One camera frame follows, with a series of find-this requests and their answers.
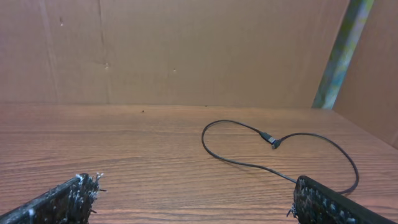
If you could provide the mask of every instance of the cardboard panel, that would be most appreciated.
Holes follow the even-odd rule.
[[[0,102],[57,101],[39,0],[0,1]]]
[[[347,3],[101,0],[110,102],[309,108]]]
[[[107,65],[98,0],[45,0],[61,103],[107,103]]]
[[[335,107],[398,148],[398,2],[375,1]]]

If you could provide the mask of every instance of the table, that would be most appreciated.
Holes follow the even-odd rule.
[[[281,138],[322,134],[343,147],[360,182],[348,197],[398,222],[398,151],[333,111],[213,106],[0,105],[0,213],[75,174],[104,172],[90,223],[297,223],[286,213],[295,185],[227,164],[201,145],[202,129],[234,119]],[[206,134],[208,147],[239,161],[307,175],[335,190],[354,172],[333,146],[295,136],[278,149],[235,124]]]

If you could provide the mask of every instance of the wall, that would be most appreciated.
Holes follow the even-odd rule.
[[[338,95],[339,114],[398,148],[398,1],[378,0]]]
[[[309,108],[347,5],[3,0],[0,102]]]

